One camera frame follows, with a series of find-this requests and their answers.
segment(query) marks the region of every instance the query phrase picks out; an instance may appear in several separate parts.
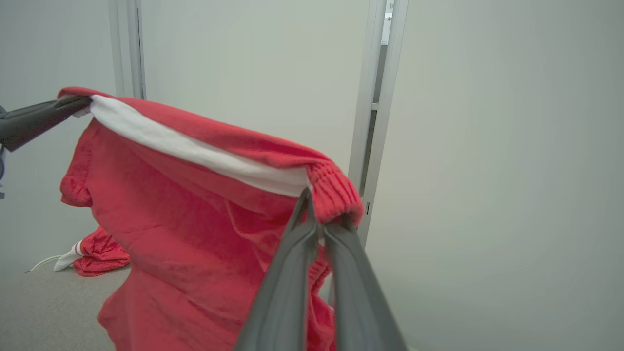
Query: ribbed cuff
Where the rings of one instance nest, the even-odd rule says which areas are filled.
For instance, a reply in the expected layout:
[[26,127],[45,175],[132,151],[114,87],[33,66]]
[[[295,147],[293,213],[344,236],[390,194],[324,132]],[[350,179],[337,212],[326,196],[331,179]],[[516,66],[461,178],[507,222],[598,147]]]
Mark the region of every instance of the ribbed cuff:
[[308,178],[319,223],[330,222],[347,213],[355,226],[359,224],[364,214],[362,199],[338,166],[330,162],[308,166]]

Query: red sweatshirt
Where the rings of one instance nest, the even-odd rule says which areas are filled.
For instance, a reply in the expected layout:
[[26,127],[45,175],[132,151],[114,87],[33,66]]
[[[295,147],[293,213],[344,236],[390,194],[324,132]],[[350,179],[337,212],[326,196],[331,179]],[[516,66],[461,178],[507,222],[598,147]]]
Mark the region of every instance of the red sweatshirt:
[[[91,96],[95,119],[62,200],[91,207],[132,263],[98,316],[117,350],[231,350],[301,190],[311,189],[321,223],[362,217],[350,181],[315,150],[155,102],[78,87],[63,95]],[[319,251],[308,350],[335,350]]]

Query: red fabric on floor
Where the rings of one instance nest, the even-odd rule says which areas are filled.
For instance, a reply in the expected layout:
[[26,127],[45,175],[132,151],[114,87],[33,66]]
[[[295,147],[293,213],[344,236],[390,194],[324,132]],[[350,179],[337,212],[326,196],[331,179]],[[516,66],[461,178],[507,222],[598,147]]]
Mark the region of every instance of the red fabric on floor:
[[[59,95],[111,97],[84,88]],[[321,153],[154,102],[117,98],[146,117],[276,168],[306,167],[316,219],[363,215],[358,193]],[[117,350],[231,350],[297,199],[246,185],[130,141],[93,120],[61,184],[130,254],[132,270],[98,319]],[[323,251],[308,276],[308,350],[335,349],[318,297]]]
[[83,277],[95,277],[130,263],[130,255],[102,227],[80,242],[85,255],[74,261],[76,273]]

